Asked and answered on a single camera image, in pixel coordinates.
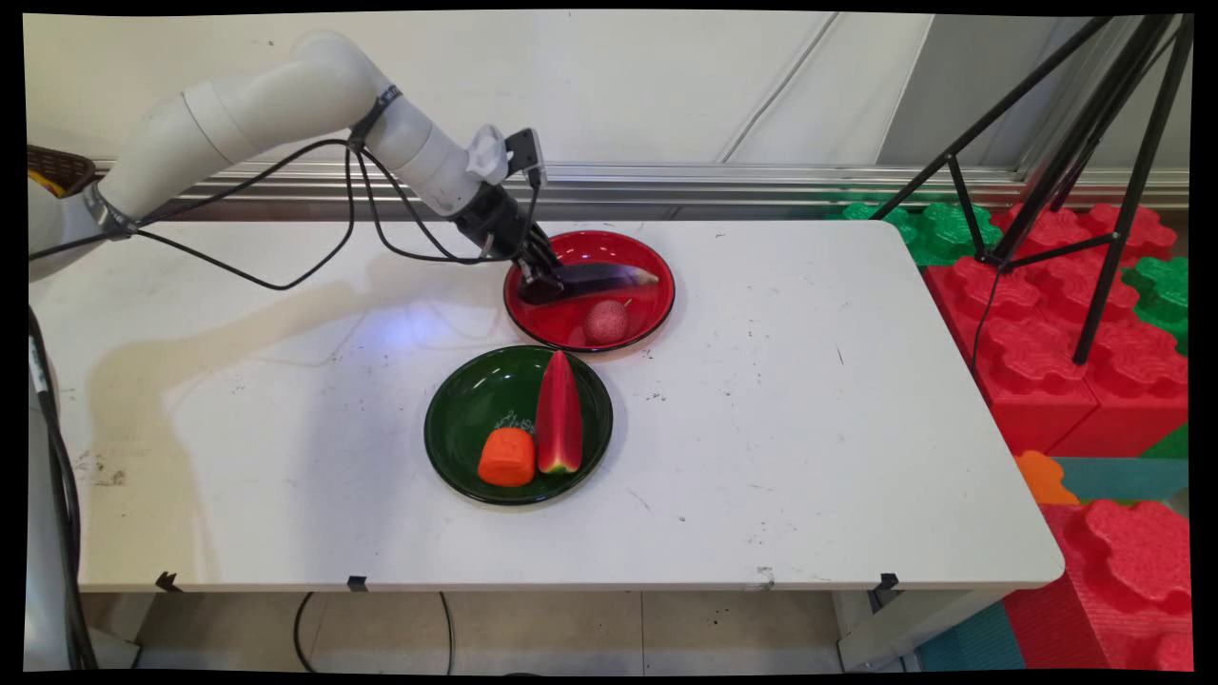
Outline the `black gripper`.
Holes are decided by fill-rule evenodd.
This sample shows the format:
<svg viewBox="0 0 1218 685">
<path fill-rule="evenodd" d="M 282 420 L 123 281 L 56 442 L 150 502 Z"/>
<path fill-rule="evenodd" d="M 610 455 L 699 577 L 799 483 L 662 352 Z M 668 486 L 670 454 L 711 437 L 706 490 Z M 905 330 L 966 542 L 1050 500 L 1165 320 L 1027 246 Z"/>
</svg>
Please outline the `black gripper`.
<svg viewBox="0 0 1218 685">
<path fill-rule="evenodd" d="M 516 280 L 516 296 L 529 306 L 553 303 L 568 295 L 561 261 L 551 240 L 533 222 L 540 189 L 533 189 L 526 208 L 504 186 L 479 183 L 470 204 L 453 216 L 453 223 L 480 251 L 480 260 L 524 261 L 529 269 Z"/>
</svg>

